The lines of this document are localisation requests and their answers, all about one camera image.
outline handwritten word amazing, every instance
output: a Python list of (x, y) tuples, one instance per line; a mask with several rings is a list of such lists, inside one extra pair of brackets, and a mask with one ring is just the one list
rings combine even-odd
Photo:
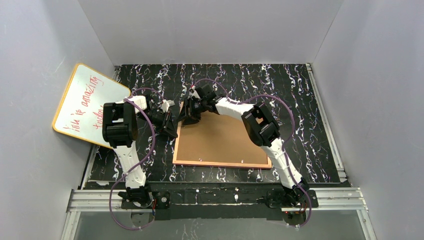
[(89, 103), (90, 103), (90, 97), (91, 95), (94, 93), (94, 90), (96, 89), (97, 84), (99, 83), (99, 81), (103, 84), (105, 84), (102, 80), (98, 79), (95, 76), (90, 76), (90, 83), (86, 84), (86, 88), (85, 88), (85, 92), (82, 95), (82, 102), (81, 104), (84, 107), (88, 107)]

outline brown panel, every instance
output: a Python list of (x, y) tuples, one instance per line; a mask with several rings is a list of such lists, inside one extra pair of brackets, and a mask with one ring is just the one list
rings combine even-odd
[(243, 122), (203, 112), (200, 122), (181, 126), (172, 163), (178, 165), (271, 168), (265, 152), (249, 139)]

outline white wall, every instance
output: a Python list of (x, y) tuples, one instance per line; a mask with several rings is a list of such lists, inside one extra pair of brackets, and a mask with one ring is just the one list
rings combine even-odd
[(52, 121), (76, 63), (114, 67), (77, 0), (0, 3), (0, 239), (59, 239), (89, 144)]
[(313, 63), (378, 239), (423, 239), (424, 1), (346, 0)]
[(343, 0), (79, 0), (114, 65), (309, 63)]

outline whiteboard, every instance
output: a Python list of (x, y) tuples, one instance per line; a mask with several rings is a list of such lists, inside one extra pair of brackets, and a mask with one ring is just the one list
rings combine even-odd
[(93, 144), (111, 148), (103, 140), (103, 104), (122, 101), (131, 91), (128, 87), (79, 63), (53, 120), (53, 129)]

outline black marble surface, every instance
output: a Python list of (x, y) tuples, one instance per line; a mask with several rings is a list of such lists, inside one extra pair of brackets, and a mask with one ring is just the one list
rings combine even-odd
[[(174, 116), (188, 88), (199, 79), (220, 82), (232, 99), (246, 100), (259, 94), (280, 97), (291, 108), (296, 125), (287, 153), (294, 166), (310, 183), (339, 183), (336, 165), (321, 119), (318, 104), (304, 64), (153, 64), (123, 65), (118, 69), (118, 82), (130, 89), (149, 87), (165, 99), (174, 100)], [(218, 86), (215, 90), (223, 93)], [(289, 115), (283, 106), (269, 101), (280, 124), (281, 137), (290, 133)], [(151, 146), (151, 133), (143, 120), (138, 120), (137, 152), (142, 159)], [(204, 167), (173, 165), (175, 140), (156, 136), (153, 155), (142, 165), (150, 182), (192, 183), (274, 183), (280, 182), (277, 171), (257, 168)], [(100, 147), (95, 155), (89, 181), (115, 182), (122, 169), (113, 150)]]

